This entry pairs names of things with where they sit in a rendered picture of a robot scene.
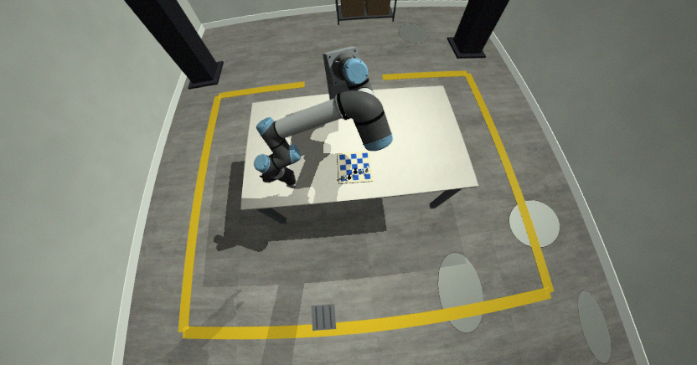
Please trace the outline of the blue and cream chessboard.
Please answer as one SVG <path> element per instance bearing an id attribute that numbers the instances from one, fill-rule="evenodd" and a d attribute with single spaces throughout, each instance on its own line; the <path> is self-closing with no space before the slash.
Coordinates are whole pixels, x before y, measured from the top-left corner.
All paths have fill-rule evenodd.
<path id="1" fill-rule="evenodd" d="M 369 167 L 369 172 L 366 172 L 366 167 Z M 357 173 L 354 173 L 354 168 L 357 168 Z M 360 170 L 363 170 L 360 173 Z M 346 179 L 343 180 L 343 174 Z M 351 179 L 348 179 L 350 174 Z M 362 183 L 373 182 L 372 167 L 369 151 L 364 152 L 343 152 L 338 153 L 338 181 L 341 183 Z"/>

